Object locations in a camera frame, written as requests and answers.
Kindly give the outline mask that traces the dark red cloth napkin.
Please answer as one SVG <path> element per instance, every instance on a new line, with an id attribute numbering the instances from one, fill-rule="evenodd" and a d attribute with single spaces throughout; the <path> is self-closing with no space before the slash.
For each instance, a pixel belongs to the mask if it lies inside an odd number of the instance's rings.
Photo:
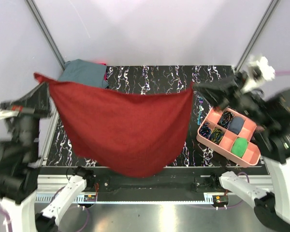
<path id="1" fill-rule="evenodd" d="M 160 172 L 181 153 L 193 90 L 126 94 L 35 73 L 49 93 L 76 155 L 129 177 Z"/>

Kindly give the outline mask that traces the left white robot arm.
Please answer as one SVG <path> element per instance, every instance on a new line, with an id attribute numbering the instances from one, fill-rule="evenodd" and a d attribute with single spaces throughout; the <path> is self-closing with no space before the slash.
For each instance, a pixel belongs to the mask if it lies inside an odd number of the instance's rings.
<path id="1" fill-rule="evenodd" d="M 50 204 L 35 213 L 40 169 L 33 163 L 39 159 L 40 120 L 50 116 L 47 83 L 20 99 L 0 103 L 0 120 L 11 134 L 10 140 L 0 140 L 0 210 L 10 232 L 56 232 L 77 196 L 95 186 L 93 171 L 77 167 Z"/>

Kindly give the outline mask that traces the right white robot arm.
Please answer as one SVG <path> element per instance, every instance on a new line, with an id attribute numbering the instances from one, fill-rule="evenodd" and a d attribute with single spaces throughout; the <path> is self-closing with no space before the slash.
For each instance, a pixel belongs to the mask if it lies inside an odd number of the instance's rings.
<path id="1" fill-rule="evenodd" d="M 253 208 L 265 227 L 290 232 L 290 88 L 268 100 L 254 93 L 273 79 L 273 74 L 265 72 L 239 72 L 225 81 L 195 83 L 193 89 L 214 109 L 231 107 L 263 127 L 253 136 L 274 190 L 259 189 L 230 171 L 212 177 L 211 189 L 231 191 Z"/>

